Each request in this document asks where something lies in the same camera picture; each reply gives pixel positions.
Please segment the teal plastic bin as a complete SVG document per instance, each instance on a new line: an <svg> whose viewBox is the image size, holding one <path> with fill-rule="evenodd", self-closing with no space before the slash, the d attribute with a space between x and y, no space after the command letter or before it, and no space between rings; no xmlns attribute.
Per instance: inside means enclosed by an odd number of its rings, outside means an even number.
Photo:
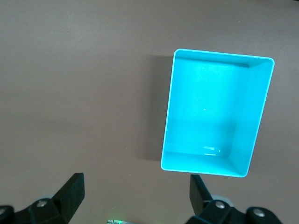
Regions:
<svg viewBox="0 0 299 224"><path fill-rule="evenodd" d="M177 49L161 169L245 177L274 66L270 57Z"/></svg>

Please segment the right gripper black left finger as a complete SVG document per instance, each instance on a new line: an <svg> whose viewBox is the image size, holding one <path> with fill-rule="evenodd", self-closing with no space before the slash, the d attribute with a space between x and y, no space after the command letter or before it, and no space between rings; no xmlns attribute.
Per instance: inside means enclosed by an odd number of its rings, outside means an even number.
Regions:
<svg viewBox="0 0 299 224"><path fill-rule="evenodd" d="M85 197L83 173L75 173L51 198L41 198L16 212L0 205L0 224L69 224Z"/></svg>

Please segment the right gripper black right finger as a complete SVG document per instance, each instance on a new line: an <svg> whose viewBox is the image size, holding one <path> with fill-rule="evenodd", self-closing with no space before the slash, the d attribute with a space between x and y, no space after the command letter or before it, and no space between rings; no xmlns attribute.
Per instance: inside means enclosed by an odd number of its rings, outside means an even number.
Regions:
<svg viewBox="0 0 299 224"><path fill-rule="evenodd" d="M243 213L222 199L214 199L199 175L190 175L189 198L195 215L186 224L283 224L266 208L249 207Z"/></svg>

